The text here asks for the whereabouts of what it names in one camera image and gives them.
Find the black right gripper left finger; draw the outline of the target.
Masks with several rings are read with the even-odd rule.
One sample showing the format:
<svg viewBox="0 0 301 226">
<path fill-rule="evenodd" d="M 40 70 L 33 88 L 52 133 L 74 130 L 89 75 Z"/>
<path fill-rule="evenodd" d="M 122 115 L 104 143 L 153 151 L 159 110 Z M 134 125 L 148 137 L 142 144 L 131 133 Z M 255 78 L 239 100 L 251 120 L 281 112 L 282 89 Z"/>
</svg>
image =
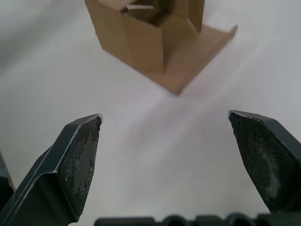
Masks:
<svg viewBox="0 0 301 226">
<path fill-rule="evenodd" d="M 102 116 L 65 125 L 0 213 L 2 226 L 67 226 L 79 221 L 91 187 Z"/>
</svg>

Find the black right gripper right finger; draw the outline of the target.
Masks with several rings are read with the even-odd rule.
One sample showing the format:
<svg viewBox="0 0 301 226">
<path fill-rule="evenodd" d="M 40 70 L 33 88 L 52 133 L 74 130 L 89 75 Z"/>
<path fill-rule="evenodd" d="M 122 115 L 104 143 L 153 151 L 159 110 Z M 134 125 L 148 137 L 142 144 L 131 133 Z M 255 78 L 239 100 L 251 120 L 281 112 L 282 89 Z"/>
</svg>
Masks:
<svg viewBox="0 0 301 226">
<path fill-rule="evenodd" d="M 270 212 L 301 210 L 301 144 L 277 120 L 229 111 L 244 167 Z"/>
</svg>

